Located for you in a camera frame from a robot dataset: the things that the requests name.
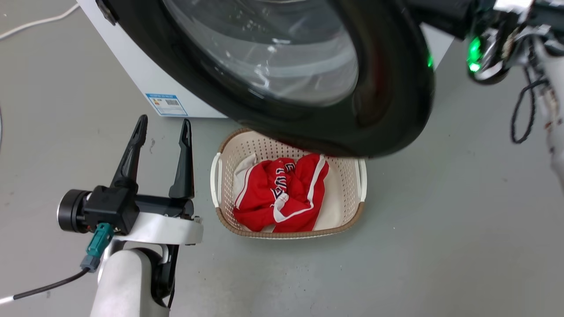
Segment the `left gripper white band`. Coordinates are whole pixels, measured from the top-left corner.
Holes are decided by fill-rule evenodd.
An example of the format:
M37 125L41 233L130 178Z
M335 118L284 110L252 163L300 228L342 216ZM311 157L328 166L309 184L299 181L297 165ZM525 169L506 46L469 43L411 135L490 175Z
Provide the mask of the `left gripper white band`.
M141 148L145 144L148 116L137 120L133 133L114 177L111 188L138 191L137 171ZM179 138L181 149L174 183L169 197L138 195L135 203L139 215L128 235L115 235L114 240L155 245L195 245L203 241L201 218L194 215L191 199L195 196L191 122L185 118Z

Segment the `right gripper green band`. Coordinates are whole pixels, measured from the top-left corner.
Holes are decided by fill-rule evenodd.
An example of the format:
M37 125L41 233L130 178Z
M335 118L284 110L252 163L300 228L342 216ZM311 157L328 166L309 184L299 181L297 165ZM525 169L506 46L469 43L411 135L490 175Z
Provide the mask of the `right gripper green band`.
M469 40L469 77L494 85L516 63L535 0L407 0L412 16L459 40Z

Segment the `black round washing machine door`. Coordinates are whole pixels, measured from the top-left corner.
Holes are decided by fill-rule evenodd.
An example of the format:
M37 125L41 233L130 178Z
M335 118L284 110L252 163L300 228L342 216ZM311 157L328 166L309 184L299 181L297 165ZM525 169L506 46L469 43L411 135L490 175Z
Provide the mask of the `black round washing machine door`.
M96 0L184 88L269 138L380 157L417 138L434 70L403 0Z

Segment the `white washing machine body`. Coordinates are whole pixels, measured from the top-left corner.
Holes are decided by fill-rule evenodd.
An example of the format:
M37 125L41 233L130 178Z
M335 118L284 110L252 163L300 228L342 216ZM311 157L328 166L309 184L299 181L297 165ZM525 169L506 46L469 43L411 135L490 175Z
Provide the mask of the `white washing machine body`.
M407 0L112 0L115 26L78 3L137 88L188 117L377 116L399 79L429 89L453 42Z

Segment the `blue white energy label sticker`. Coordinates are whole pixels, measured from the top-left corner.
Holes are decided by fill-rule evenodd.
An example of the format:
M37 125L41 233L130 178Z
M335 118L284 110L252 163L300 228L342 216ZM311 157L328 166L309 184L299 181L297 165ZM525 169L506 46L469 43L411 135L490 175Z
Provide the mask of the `blue white energy label sticker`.
M185 108L175 95L146 93L145 97L149 104L163 117L188 117Z

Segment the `beige perforated laundry basket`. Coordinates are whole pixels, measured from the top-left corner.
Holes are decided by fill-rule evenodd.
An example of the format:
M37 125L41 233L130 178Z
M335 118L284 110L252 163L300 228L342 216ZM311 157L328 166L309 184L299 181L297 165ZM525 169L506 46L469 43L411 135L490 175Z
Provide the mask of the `beige perforated laundry basket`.
M218 219L228 231L263 240L310 239L344 232L361 218L368 189L365 161L328 157L326 194L313 231L273 233L268 228L262 232L249 231L234 218L232 186L235 168L252 154L258 160L273 160L278 157L299 159L306 152L247 128L236 130L220 145L211 163L210 192Z

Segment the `black door hinge bracket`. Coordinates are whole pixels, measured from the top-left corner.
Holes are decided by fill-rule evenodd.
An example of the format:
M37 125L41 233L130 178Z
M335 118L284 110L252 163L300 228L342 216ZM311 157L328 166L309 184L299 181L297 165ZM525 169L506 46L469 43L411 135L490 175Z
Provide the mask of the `black door hinge bracket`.
M112 0L95 0L96 5L105 20L107 20L112 26L115 26L118 23L119 17L111 5L111 1Z

